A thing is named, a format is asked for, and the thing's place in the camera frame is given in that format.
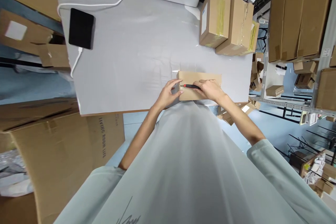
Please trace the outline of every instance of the right hand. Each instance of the right hand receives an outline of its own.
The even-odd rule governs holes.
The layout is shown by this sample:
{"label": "right hand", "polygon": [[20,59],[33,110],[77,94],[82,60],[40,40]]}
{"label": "right hand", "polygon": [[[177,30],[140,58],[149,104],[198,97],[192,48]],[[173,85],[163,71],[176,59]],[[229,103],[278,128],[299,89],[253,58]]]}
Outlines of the right hand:
{"label": "right hand", "polygon": [[193,84],[201,88],[201,90],[194,90],[204,99],[210,99],[218,103],[220,99],[226,96],[226,93],[224,93],[216,80],[199,80],[195,81]]}

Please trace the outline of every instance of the tabletop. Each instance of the tabletop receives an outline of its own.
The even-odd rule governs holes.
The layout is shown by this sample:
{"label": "tabletop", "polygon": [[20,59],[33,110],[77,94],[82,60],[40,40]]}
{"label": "tabletop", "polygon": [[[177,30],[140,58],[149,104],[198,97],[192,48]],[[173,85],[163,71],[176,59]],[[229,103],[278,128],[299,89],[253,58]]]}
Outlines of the tabletop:
{"label": "tabletop", "polygon": [[217,55],[214,48],[200,46],[198,9],[165,0],[123,0],[110,8],[65,6],[60,13],[71,66],[78,55],[78,47],[68,44],[72,7],[96,18],[93,49],[83,50],[73,74],[82,115],[147,110],[176,77],[175,70],[222,74],[222,89],[232,100],[248,101],[252,55]]}

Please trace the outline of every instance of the phone screen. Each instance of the phone screen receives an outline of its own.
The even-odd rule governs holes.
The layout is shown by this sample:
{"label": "phone screen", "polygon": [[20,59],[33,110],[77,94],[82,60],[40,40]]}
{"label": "phone screen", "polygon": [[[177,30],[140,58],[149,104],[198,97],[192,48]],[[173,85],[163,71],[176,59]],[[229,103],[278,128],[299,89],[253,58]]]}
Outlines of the phone screen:
{"label": "phone screen", "polygon": [[71,8],[69,44],[92,49],[95,17],[83,11]]}

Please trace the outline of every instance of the charging cable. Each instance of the charging cable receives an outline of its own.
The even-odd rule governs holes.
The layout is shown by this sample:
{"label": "charging cable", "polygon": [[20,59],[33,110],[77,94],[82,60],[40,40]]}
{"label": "charging cable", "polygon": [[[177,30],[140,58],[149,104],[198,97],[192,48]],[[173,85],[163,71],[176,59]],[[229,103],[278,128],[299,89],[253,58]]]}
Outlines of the charging cable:
{"label": "charging cable", "polygon": [[[99,7],[99,6],[110,6],[110,7],[114,7],[114,6],[117,6],[118,4],[120,4],[121,3],[121,1],[122,0],[119,0],[118,2],[116,2],[116,3],[102,3],[102,4],[92,4],[92,5],[89,5],[89,4],[83,4],[83,3],[60,3],[58,6],[57,6],[57,13],[58,13],[58,15],[59,16],[61,16],[60,15],[60,8],[62,7],[62,6],[66,6],[66,5],[71,5],[71,6],[88,6],[88,7]],[[74,70],[75,70],[75,67],[76,67],[76,65],[77,65],[77,63],[78,63],[78,60],[79,60],[79,58],[81,57],[81,55],[82,55],[82,51],[83,51],[83,48],[82,47],[78,47],[78,56],[77,56],[77,58],[76,58],[76,60],[75,60],[75,63],[74,63],[74,66],[72,67],[72,69],[71,69],[71,73],[70,73],[70,76],[73,78],[73,72],[74,72]]]}
{"label": "charging cable", "polygon": [[72,75],[73,75],[73,72],[74,72],[74,70],[75,70],[75,67],[77,66],[77,62],[78,62],[79,58],[80,58],[81,55],[82,55],[82,51],[83,51],[83,47],[78,47],[78,56],[77,56],[77,58],[76,58],[76,60],[75,60],[74,66],[72,67],[71,72],[70,72],[70,76],[71,76],[71,78],[73,78]]}
{"label": "charging cable", "polygon": [[116,2],[116,3],[101,3],[101,4],[93,4],[93,5],[88,5],[88,4],[83,4],[83,3],[60,3],[59,5],[58,5],[58,7],[57,7],[57,13],[58,13],[58,15],[59,16],[61,16],[60,15],[60,8],[62,7],[62,6],[65,6],[65,5],[72,5],[72,6],[89,6],[89,7],[99,7],[99,6],[110,6],[110,7],[113,7],[113,6],[117,6],[118,4],[120,4],[120,2],[121,2],[122,0],[119,0],[118,2]]}

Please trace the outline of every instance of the person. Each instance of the person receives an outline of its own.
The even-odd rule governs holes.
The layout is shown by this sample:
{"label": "person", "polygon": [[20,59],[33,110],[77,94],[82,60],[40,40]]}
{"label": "person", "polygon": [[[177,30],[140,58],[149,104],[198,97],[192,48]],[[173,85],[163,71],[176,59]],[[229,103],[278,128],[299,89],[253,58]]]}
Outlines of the person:
{"label": "person", "polygon": [[55,223],[336,223],[334,213],[215,80],[195,89],[232,117],[246,155],[193,101],[171,104],[168,81],[118,168],[95,169]]}

